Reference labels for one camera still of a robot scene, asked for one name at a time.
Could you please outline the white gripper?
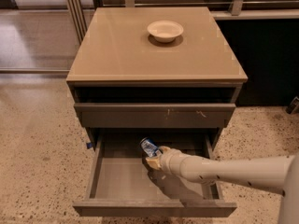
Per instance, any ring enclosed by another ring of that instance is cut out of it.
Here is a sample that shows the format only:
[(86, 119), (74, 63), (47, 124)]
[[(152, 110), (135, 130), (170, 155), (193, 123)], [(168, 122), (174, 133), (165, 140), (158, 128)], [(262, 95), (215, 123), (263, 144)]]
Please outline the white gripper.
[(173, 149), (166, 146), (159, 147), (159, 150), (163, 153), (160, 158), (147, 157), (146, 162), (148, 166), (154, 170), (162, 170), (165, 173), (176, 176), (189, 176), (190, 172), (187, 170), (186, 159), (190, 155), (182, 153), (178, 149)]

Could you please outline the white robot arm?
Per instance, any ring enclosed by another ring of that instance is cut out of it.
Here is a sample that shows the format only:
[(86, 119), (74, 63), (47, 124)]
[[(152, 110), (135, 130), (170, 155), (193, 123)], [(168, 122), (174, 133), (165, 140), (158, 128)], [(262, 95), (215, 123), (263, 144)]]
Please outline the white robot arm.
[(144, 147), (148, 165), (193, 183), (217, 180), (282, 196), (278, 224), (299, 223), (299, 155), (213, 161), (170, 147)]

